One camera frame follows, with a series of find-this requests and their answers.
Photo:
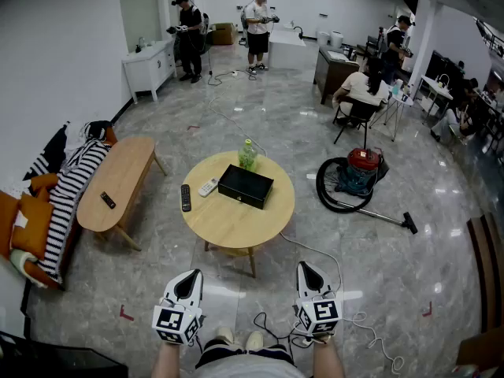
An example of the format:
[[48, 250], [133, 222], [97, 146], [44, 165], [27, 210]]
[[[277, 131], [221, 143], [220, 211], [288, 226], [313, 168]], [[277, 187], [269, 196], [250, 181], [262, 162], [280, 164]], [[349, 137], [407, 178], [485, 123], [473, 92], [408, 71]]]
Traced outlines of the round wooden table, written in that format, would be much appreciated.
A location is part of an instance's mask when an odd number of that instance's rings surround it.
[[209, 180], [222, 176], [229, 165], [238, 164], [236, 151], [204, 159], [183, 181], [191, 193], [191, 211], [183, 213], [188, 227], [203, 239], [205, 250], [212, 245], [231, 256], [247, 256], [252, 276], [256, 276], [256, 249], [283, 231], [295, 209], [295, 190], [288, 174], [270, 158], [259, 154], [257, 160], [258, 173], [273, 180], [272, 192], [263, 209], [242, 204], [216, 191], [204, 198], [198, 193]]

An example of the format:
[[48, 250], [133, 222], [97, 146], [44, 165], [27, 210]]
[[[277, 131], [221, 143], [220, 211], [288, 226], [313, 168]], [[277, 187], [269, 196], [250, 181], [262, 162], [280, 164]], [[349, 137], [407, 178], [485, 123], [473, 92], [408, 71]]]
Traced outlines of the striped knitted blanket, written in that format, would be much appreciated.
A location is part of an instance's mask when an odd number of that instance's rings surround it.
[[64, 160], [57, 174], [57, 185], [49, 190], [49, 202], [54, 206], [50, 221], [44, 259], [39, 267], [58, 284], [62, 284], [63, 258], [71, 234], [75, 231], [76, 211], [91, 177], [109, 153], [113, 140], [112, 124], [107, 120], [85, 124], [86, 142], [68, 161]]

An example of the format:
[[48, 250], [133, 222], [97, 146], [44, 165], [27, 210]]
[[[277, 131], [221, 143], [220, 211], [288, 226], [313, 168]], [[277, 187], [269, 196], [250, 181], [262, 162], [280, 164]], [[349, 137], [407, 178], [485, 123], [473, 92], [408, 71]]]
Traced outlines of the large black case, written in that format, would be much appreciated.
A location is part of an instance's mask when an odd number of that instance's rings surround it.
[[91, 348], [0, 332], [0, 378], [128, 378], [128, 367]]

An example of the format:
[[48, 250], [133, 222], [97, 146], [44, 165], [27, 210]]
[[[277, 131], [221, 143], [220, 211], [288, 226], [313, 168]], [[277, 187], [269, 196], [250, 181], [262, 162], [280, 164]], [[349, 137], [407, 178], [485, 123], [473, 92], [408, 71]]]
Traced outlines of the dark wooden desk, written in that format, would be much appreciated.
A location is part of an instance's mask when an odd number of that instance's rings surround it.
[[350, 74], [358, 71], [357, 62], [333, 58], [328, 48], [320, 46], [313, 85], [317, 86], [321, 93], [321, 105], [325, 104], [329, 95], [333, 95], [342, 86]]

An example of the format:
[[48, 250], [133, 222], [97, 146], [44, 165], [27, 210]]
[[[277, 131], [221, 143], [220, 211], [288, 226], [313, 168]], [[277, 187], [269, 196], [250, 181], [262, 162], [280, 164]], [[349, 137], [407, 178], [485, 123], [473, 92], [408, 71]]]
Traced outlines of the brown wooden platform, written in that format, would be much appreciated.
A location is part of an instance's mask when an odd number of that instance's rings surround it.
[[504, 325], [504, 239], [493, 213], [467, 221], [480, 281], [481, 332]]

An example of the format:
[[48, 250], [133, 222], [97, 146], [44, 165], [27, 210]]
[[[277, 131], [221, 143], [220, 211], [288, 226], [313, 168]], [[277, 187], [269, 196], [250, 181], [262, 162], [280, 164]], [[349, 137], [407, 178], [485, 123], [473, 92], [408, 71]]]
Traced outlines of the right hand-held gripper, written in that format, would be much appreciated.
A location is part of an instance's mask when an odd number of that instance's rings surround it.
[[304, 336], [332, 334], [342, 320], [342, 302], [332, 291], [330, 276], [317, 266], [300, 261], [296, 277], [300, 298], [294, 305], [298, 318], [295, 331]]

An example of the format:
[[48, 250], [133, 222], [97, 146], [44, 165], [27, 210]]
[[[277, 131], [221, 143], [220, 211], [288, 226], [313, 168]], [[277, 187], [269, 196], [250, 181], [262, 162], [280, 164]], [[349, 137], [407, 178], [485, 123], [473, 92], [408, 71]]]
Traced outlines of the white counter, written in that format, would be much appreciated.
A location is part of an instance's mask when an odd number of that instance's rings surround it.
[[271, 69], [304, 69], [308, 50], [294, 31], [273, 30], [269, 36], [268, 61]]

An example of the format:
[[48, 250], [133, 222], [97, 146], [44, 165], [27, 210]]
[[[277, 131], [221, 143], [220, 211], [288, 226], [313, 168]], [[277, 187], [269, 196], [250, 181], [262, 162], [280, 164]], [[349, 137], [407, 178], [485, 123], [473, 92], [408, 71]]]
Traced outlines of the vacuum wand with nozzle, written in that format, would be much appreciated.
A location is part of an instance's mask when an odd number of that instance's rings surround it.
[[354, 213], [354, 212], [362, 213], [364, 215], [376, 218], [378, 220], [382, 220], [382, 221], [389, 222], [391, 224], [398, 225], [402, 228], [409, 230], [414, 235], [418, 233], [417, 226], [413, 222], [413, 219], [408, 212], [403, 214], [403, 218], [401, 220], [396, 220], [392, 217], [388, 217], [388, 216], [373, 212], [371, 210], [367, 210], [363, 206], [352, 206], [348, 203], [341, 202], [341, 201], [338, 201], [336, 203], [336, 206], [340, 209], [347, 209], [351, 213]]

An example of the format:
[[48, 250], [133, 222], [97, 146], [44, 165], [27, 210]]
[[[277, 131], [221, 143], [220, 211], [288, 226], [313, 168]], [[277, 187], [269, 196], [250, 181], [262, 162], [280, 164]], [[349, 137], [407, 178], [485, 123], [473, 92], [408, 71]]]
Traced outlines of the person's left forearm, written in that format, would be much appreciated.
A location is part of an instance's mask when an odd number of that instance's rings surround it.
[[180, 346], [161, 343], [151, 378], [180, 378]]

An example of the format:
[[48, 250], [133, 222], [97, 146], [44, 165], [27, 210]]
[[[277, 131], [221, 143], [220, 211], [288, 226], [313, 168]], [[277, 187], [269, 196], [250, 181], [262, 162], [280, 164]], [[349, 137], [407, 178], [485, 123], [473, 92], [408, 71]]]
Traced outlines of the white remote control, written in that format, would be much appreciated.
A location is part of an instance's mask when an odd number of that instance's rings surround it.
[[201, 197], [206, 198], [209, 194], [211, 194], [218, 186], [219, 180], [216, 178], [212, 178], [211, 180], [204, 183], [199, 189], [198, 193]]

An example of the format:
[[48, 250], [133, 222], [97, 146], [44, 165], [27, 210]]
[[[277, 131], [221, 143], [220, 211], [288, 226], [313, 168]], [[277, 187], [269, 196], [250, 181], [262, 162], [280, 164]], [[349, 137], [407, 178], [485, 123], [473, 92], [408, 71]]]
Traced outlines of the white cabinet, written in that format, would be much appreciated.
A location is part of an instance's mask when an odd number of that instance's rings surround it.
[[132, 99], [138, 103], [137, 92], [149, 91], [154, 102], [157, 91], [168, 79], [176, 75], [174, 41], [157, 41], [139, 53], [130, 53], [122, 59]]

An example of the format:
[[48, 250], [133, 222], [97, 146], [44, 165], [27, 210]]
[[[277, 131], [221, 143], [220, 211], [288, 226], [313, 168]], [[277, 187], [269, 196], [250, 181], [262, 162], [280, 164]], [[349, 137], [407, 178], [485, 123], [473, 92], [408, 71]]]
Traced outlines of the black box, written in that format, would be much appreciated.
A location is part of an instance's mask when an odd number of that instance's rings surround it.
[[218, 181], [217, 190], [238, 202], [264, 209], [273, 182], [273, 179], [266, 176], [229, 165]]

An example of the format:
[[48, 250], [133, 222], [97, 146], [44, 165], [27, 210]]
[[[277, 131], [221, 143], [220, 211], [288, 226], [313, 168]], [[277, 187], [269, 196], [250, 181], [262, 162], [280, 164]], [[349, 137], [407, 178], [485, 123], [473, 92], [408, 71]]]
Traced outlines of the cardboard box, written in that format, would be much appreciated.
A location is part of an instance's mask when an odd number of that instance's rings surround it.
[[476, 365], [481, 372], [504, 368], [504, 325], [462, 340], [456, 365]]
[[216, 23], [212, 25], [212, 44], [214, 46], [233, 45], [236, 29], [233, 23]]

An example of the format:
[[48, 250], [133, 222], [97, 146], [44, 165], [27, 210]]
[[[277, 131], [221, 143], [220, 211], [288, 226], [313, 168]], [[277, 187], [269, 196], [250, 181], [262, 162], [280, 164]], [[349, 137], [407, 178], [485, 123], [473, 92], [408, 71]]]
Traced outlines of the small white round table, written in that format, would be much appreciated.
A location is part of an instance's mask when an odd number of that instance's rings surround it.
[[383, 125], [391, 133], [391, 141], [394, 142], [398, 134], [398, 126], [402, 120], [404, 109], [412, 105], [413, 99], [409, 95], [403, 94], [402, 91], [393, 94], [391, 91], [386, 108], [376, 113], [369, 127]]

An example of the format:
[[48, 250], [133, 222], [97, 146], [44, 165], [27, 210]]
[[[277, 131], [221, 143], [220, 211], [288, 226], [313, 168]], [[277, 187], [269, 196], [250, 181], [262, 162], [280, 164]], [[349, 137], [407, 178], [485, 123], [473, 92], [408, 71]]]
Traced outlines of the person's right forearm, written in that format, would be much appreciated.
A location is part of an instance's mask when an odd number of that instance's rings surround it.
[[314, 337], [313, 378], [344, 378], [343, 364], [331, 335]]

